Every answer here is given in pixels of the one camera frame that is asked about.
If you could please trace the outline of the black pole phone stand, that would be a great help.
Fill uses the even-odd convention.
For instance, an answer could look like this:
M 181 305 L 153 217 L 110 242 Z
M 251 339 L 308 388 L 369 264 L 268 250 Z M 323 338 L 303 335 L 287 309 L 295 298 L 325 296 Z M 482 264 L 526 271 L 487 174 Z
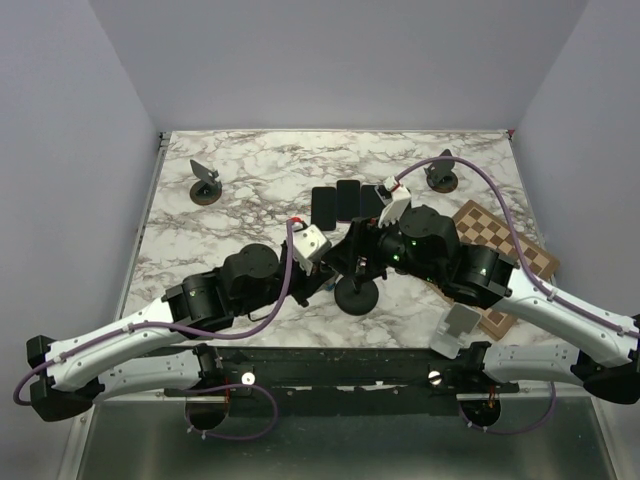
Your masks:
M 340 310 L 351 316 L 366 315 L 376 307 L 379 290 L 366 257 L 356 260 L 353 274 L 342 275 L 337 281 L 334 300 Z

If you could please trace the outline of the black smartphone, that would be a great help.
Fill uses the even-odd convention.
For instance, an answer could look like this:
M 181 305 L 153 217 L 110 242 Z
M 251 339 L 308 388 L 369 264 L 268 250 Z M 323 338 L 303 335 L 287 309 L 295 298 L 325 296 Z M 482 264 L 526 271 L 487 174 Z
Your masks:
M 351 222 L 360 216 L 360 189 L 358 180 L 343 179 L 336 182 L 336 219 Z

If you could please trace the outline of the black phone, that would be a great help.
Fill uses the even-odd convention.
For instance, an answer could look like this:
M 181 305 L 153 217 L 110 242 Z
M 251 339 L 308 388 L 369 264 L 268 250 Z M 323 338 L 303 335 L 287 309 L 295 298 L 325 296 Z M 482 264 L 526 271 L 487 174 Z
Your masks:
M 375 185 L 364 184 L 360 189 L 360 216 L 379 217 L 384 208 L 384 202 L 377 193 Z
M 311 190 L 311 223 L 323 232 L 336 229 L 336 189 L 313 187 Z
M 349 253 L 349 273 L 360 277 L 361 281 L 384 276 L 386 267 L 378 259 L 379 241 L 384 233 L 370 218 L 357 218 L 352 222 L 351 247 Z

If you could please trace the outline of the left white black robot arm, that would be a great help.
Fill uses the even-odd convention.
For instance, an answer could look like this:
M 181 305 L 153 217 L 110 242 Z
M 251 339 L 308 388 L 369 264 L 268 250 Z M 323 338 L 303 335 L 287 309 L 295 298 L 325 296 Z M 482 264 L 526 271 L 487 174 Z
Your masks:
M 223 379 L 212 353 L 157 350 L 198 337 L 240 339 L 236 318 L 262 307 L 280 310 L 292 296 L 303 304 L 332 271 L 321 262 L 329 241 L 284 242 L 281 252 L 250 244 L 209 272 L 185 278 L 137 312 L 68 340 L 28 340 L 32 374 L 24 381 L 33 408 L 47 422 L 77 416 L 121 395 L 158 389 L 214 393 Z

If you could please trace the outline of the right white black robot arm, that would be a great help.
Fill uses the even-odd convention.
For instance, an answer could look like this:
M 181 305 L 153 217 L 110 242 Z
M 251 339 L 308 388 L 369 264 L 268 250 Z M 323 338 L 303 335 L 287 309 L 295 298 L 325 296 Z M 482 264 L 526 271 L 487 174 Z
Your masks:
M 400 270 L 436 286 L 451 300 L 513 315 L 560 338 L 524 360 L 514 348 L 489 347 L 464 362 L 460 379 L 480 392 L 495 380 L 565 382 L 616 404 L 639 399 L 639 320 L 596 307 L 539 280 L 522 261 L 488 246 L 462 242 L 454 221 L 426 207 L 408 209 L 380 227 L 352 221 L 345 237 L 322 257 L 355 287 Z

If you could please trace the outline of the round wooden stand right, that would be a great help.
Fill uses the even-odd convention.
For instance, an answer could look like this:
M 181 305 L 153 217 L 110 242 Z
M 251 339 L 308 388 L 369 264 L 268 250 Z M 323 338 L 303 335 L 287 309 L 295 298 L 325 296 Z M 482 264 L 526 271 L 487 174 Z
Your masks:
M 440 157 L 444 157 L 444 160 L 439 160 L 430 163 L 424 168 L 426 175 L 427 185 L 438 193 L 451 193 L 458 186 L 458 177 L 453 172 L 455 161 L 451 160 L 452 152 L 449 149 L 445 149 Z

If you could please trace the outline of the white plastic phone stand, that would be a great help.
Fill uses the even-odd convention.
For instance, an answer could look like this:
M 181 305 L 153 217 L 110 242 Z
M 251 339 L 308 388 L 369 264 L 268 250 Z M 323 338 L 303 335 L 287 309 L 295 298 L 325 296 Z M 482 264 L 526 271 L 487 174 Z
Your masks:
M 469 306 L 454 303 L 440 318 L 429 348 L 447 359 L 455 359 L 466 347 L 467 338 L 482 315 Z

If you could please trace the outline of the round wooden base stand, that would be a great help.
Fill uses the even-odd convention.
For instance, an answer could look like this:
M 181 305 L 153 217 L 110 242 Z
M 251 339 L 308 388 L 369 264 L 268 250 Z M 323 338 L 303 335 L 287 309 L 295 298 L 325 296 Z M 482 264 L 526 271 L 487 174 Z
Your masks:
M 190 189 L 190 199 L 200 206 L 216 203 L 222 194 L 222 183 L 219 180 L 218 171 L 209 170 L 194 159 L 190 160 L 190 166 L 193 175 L 198 179 Z

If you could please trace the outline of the wooden chessboard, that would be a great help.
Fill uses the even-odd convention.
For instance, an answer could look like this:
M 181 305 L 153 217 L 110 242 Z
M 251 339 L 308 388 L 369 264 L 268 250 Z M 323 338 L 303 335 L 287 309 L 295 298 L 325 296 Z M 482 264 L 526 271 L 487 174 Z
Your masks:
M 508 225 L 473 200 L 467 201 L 453 220 L 462 242 L 484 245 L 496 249 L 510 258 L 518 259 Z M 527 265 L 544 281 L 549 281 L 560 266 L 560 261 L 535 242 L 519 234 L 519 244 Z M 493 310 L 481 310 L 479 328 L 493 340 L 502 339 L 516 324 L 517 318 Z

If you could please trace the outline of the aluminium frame rail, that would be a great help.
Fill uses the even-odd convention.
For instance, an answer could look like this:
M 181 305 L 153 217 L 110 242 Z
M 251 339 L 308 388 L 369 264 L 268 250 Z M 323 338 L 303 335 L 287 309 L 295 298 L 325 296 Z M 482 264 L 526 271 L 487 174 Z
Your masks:
M 217 351 L 211 346 L 199 345 L 191 349 L 209 350 L 219 367 L 223 379 L 211 386 L 201 384 L 194 393 L 216 392 L 224 388 L 241 389 L 244 378 L 252 374 L 256 386 L 291 390 L 297 387 L 361 386 L 375 381 L 394 385 L 419 384 L 443 393 L 488 392 L 508 386 L 520 379 L 500 383 L 484 373 L 485 351 L 494 347 L 485 342 L 467 343 L 455 359 L 447 359 L 430 348 L 406 352 L 403 350 L 354 350 L 344 352 L 323 349 L 224 349 Z M 516 358 L 524 360 L 529 350 L 543 354 L 552 348 L 514 348 Z

